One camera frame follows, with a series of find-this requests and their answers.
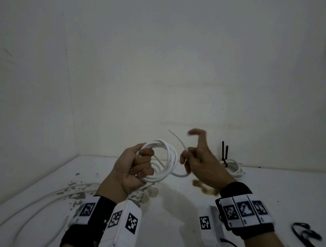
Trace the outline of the person's left hand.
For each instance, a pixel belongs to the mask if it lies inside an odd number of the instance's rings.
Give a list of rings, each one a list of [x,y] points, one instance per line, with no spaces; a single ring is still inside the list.
[[[141,180],[143,178],[143,169],[153,169],[152,165],[149,166],[149,164],[135,166],[135,159],[141,156],[153,157],[154,150],[152,148],[142,148],[134,154],[129,153],[126,149],[113,167],[113,175],[118,179],[128,195],[145,185],[145,182]]]

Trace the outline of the person's right hand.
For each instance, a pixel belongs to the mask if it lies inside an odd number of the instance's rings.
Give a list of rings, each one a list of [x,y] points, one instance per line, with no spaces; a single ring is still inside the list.
[[[190,136],[198,136],[197,147],[188,147],[186,150],[191,152],[189,164],[185,164],[188,174],[191,172],[203,184],[221,191],[230,183],[236,180],[230,175],[225,167],[218,161],[208,147],[206,131],[194,128],[188,131]]]

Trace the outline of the person's right forearm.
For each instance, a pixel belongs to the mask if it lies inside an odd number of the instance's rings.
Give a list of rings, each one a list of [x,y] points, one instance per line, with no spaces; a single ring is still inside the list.
[[[249,227],[242,239],[246,247],[285,247],[275,234],[273,224]]]

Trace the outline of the person's left forearm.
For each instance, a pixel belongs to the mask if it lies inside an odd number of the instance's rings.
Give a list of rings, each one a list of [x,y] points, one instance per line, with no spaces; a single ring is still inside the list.
[[[104,179],[95,195],[107,198],[116,204],[125,201],[128,197],[128,193],[123,189],[118,179],[112,174]]]

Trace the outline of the black zip tie on bundle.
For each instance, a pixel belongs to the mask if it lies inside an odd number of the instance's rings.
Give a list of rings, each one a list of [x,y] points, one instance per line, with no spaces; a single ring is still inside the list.
[[[229,150],[229,146],[228,145],[225,146],[225,142],[222,141],[222,164],[224,164],[225,167],[228,167],[228,163],[227,163],[228,150]]]

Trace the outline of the black wristband with marker tags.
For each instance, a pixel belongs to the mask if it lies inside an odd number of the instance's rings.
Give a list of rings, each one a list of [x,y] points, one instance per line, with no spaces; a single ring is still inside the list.
[[[69,222],[60,247],[98,247],[116,205],[103,196],[87,197]]]
[[[241,182],[232,182],[215,201],[226,229],[242,240],[275,232],[274,221],[264,203]]]

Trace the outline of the black zip tie loop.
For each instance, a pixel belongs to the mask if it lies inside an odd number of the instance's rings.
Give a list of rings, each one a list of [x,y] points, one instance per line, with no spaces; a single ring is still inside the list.
[[[298,223],[298,222],[293,223],[293,224],[291,225],[291,230],[292,230],[292,232],[294,233],[294,235],[295,235],[295,236],[296,236],[300,241],[302,241],[303,238],[301,237],[301,234],[299,234],[299,233],[296,231],[296,229],[295,229],[295,227],[297,227],[297,226],[303,228],[304,230],[310,230],[311,227],[310,227],[310,225],[307,224],[307,223]]]
[[[300,233],[300,237],[306,242],[309,242],[309,239],[315,239],[317,241],[322,241],[321,235],[316,233],[313,230],[304,230],[304,231],[302,231]]]

